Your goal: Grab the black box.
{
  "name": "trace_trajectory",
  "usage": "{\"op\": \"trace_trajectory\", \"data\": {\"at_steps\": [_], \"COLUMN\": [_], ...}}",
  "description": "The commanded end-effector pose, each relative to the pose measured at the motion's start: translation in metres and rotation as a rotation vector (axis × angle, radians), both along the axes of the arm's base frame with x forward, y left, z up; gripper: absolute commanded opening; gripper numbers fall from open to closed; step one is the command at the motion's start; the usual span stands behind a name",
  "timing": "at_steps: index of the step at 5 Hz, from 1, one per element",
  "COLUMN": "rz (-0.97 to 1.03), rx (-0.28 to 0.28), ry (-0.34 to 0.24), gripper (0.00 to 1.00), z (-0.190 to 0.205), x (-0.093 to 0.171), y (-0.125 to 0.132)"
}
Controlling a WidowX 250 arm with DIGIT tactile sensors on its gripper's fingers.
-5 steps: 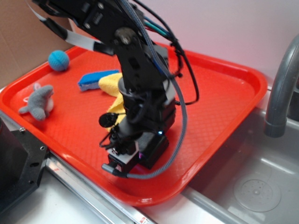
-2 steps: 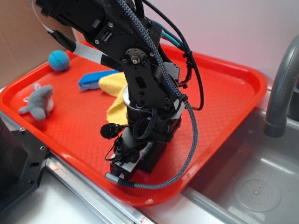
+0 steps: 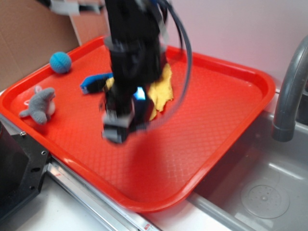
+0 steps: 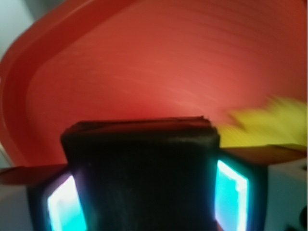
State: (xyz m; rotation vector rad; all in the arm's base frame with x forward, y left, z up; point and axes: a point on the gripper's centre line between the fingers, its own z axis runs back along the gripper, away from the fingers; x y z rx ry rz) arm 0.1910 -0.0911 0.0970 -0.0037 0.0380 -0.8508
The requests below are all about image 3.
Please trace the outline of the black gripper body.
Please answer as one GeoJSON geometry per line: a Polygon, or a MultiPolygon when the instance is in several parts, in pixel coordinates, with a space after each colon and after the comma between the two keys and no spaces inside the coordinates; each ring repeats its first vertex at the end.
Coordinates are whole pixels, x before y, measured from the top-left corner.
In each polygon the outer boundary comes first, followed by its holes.
{"type": "Polygon", "coordinates": [[[137,87],[152,84],[162,75],[166,56],[158,37],[124,43],[108,36],[103,41],[110,52],[115,96],[130,96],[137,87]]]}

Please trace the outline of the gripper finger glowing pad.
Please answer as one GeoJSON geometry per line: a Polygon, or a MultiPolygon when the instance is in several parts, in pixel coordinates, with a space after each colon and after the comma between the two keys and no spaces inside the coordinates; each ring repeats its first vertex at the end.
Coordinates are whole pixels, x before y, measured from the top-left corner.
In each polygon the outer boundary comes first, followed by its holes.
{"type": "Polygon", "coordinates": [[[110,90],[105,94],[104,108],[102,136],[113,143],[124,143],[135,116],[132,97],[123,97],[110,90]]]}
{"type": "Polygon", "coordinates": [[[137,88],[133,94],[135,116],[131,123],[131,131],[145,130],[150,124],[154,102],[148,96],[145,88],[137,88]]]}

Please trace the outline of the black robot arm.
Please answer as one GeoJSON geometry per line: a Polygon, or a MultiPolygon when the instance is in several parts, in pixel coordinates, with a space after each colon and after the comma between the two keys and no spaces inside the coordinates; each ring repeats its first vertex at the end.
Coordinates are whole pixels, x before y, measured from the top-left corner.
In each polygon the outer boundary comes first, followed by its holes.
{"type": "Polygon", "coordinates": [[[133,94],[157,81],[163,69],[160,27],[163,17],[150,0],[107,0],[111,35],[104,39],[114,78],[105,93],[103,136],[123,143],[133,126],[145,122],[149,100],[135,104],[133,94]]]}

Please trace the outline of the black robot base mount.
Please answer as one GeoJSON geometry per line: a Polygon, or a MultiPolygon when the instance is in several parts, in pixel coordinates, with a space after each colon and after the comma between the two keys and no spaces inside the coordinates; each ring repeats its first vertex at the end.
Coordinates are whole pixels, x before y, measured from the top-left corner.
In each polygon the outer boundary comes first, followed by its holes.
{"type": "Polygon", "coordinates": [[[50,152],[27,134],[10,135],[0,125],[0,221],[41,191],[50,152]]]}

